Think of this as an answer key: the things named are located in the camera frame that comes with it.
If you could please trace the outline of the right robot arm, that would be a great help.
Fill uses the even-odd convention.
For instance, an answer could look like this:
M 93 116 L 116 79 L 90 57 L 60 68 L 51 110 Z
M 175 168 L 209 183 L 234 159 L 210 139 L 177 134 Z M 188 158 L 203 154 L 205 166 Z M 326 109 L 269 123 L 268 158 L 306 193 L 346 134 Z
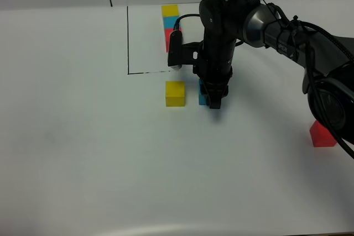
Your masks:
M 272 48 L 304 68 L 303 93 L 314 117 L 334 137 L 353 142 L 353 39 L 288 19 L 279 6 L 260 0 L 202 0 L 199 15 L 199 75 L 211 108 L 220 108 L 228 92 L 239 43 Z

